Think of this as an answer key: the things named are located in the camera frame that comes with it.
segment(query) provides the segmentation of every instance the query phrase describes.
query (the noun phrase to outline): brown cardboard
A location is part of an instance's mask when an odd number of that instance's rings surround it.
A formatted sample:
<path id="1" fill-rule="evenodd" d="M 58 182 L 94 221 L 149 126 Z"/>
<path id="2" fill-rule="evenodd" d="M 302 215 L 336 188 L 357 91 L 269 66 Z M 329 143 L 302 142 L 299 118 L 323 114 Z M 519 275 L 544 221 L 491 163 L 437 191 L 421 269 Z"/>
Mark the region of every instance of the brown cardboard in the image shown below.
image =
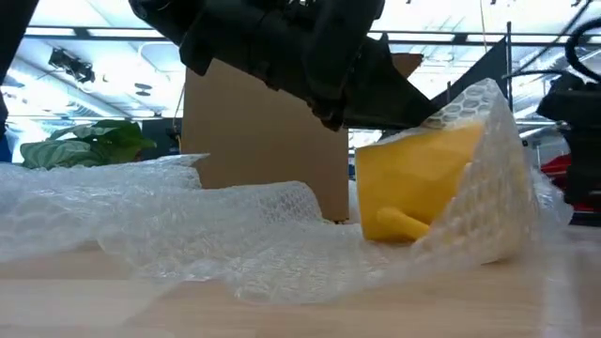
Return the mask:
<path id="1" fill-rule="evenodd" d="M 348 218 L 348 136 L 321 125 L 306 103 L 214 60 L 205 77 L 188 71 L 184 153 L 208 189 L 298 180 L 325 218 Z"/>
<path id="2" fill-rule="evenodd" d="M 393 64 L 396 70 L 408 78 L 424 61 L 421 54 L 393 54 Z"/>

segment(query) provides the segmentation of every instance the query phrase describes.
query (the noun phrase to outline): bubble wrap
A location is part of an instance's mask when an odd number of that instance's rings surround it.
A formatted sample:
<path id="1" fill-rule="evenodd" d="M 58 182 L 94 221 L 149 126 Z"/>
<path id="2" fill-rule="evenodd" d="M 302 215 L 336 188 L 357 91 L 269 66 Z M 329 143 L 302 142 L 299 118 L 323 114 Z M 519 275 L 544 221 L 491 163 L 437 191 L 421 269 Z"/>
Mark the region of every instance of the bubble wrap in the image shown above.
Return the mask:
<path id="1" fill-rule="evenodd" d="M 0 165 L 0 261 L 97 240 L 136 277 L 221 279 L 245 300 L 325 301 L 444 269 L 515 254 L 571 209 L 526 162 L 500 90 L 483 81 L 395 137 L 485 122 L 460 193 L 413 245 L 365 241 L 359 224 L 324 221 L 299 182 L 202 190 L 187 165 L 200 157 L 99 168 L 28 171 Z"/>

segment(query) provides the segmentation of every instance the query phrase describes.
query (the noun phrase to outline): plant leaf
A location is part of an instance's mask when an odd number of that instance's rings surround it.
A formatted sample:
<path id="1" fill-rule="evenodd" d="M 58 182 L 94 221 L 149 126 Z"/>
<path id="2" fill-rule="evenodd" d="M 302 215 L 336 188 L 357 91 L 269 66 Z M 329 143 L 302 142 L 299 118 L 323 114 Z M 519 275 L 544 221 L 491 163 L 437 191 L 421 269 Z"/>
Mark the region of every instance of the plant leaf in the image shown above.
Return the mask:
<path id="1" fill-rule="evenodd" d="M 90 153 L 90 145 L 80 141 L 46 141 L 21 146 L 23 166 L 27 168 L 51 169 L 87 153 Z"/>
<path id="2" fill-rule="evenodd" d="M 75 126 L 66 128 L 60 131 L 55 131 L 48 139 L 49 141 L 58 140 L 60 137 L 72 132 L 75 137 L 85 139 L 88 137 L 102 136 L 107 132 L 113 131 L 116 128 L 99 128 L 95 126 Z"/>
<path id="3" fill-rule="evenodd" d="M 112 151 L 111 145 L 105 145 L 100 142 L 93 142 L 90 145 L 91 145 L 92 152 L 94 152 L 101 159 L 106 161 L 107 164 L 110 162 L 109 159 L 111 158 L 111 151 Z"/>
<path id="4" fill-rule="evenodd" d="M 86 167 L 105 165 L 108 161 L 105 160 L 101 155 L 94 151 L 88 151 L 86 153 L 75 154 L 72 157 L 60 162 L 57 166 L 72 167 L 75 165 L 83 165 Z"/>
<path id="5" fill-rule="evenodd" d="M 152 140 L 144 137 L 140 126 L 135 122 L 103 120 L 94 127 L 114 128 L 106 134 L 105 138 L 112 144 L 141 147 L 156 146 Z"/>
<path id="6" fill-rule="evenodd" d="M 111 153 L 111 163 L 127 163 L 134 161 L 142 148 L 139 146 L 117 147 Z"/>

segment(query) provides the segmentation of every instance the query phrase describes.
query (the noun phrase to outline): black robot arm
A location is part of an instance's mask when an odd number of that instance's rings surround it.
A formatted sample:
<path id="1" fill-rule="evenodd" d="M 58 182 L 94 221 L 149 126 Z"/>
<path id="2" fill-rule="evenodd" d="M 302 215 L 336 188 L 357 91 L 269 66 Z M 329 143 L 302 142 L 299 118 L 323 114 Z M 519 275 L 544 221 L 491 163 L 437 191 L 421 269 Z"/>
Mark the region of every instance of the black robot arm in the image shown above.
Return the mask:
<path id="1" fill-rule="evenodd" d="M 130 0 L 138 17 L 205 75 L 217 58 L 305 100 L 323 124 L 415 127 L 437 111 L 367 37 L 384 0 Z"/>

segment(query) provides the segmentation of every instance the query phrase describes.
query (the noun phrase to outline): wooden table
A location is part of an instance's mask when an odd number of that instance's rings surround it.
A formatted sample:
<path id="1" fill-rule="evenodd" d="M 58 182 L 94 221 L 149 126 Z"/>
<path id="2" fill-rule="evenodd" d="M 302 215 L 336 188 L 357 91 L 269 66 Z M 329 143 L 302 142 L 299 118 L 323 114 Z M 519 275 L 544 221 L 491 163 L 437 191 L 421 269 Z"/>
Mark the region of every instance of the wooden table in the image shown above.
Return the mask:
<path id="1" fill-rule="evenodd" d="M 219 283 L 127 280 L 95 246 L 0 265 L 2 338 L 601 337 L 601 231 L 524 257 L 311 306 L 252 305 Z"/>

